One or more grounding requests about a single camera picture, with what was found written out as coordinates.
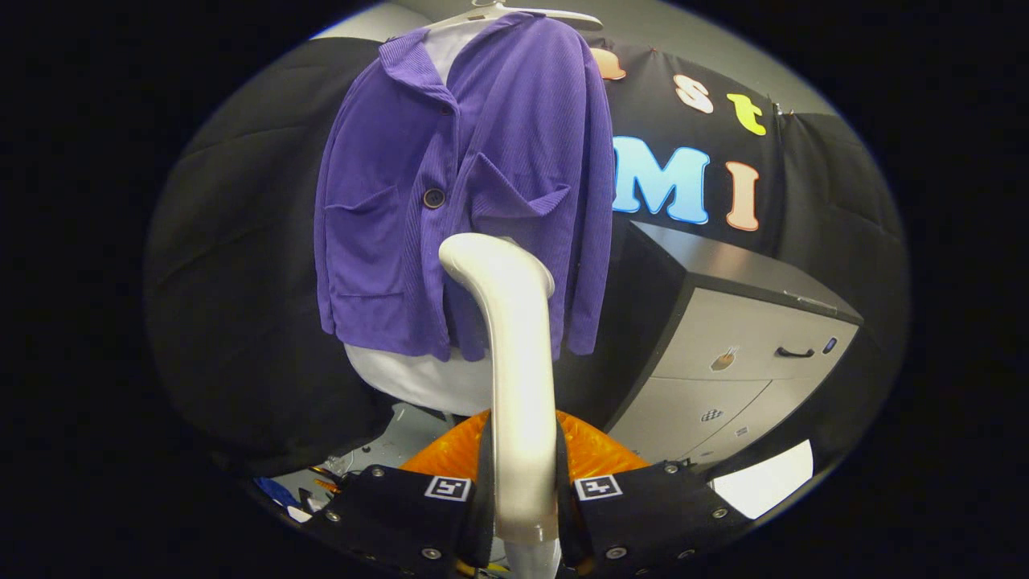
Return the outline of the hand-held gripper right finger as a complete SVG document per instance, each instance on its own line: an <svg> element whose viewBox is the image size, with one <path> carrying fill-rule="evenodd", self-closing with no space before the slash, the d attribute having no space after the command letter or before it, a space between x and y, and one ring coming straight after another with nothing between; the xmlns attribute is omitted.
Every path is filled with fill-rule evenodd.
<svg viewBox="0 0 1029 579"><path fill-rule="evenodd" d="M683 462L650 464L566 412L556 424L558 577L658 577L751 530Z"/></svg>

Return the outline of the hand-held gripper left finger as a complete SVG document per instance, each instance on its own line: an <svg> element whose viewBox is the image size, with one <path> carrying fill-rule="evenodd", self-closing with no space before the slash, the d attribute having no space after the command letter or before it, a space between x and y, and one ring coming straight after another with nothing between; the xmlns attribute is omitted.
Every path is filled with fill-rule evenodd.
<svg viewBox="0 0 1029 579"><path fill-rule="evenodd" d="M363 563L356 578L474 578L494 542L490 426L482 412L400 468L346 477L311 536Z"/></svg>

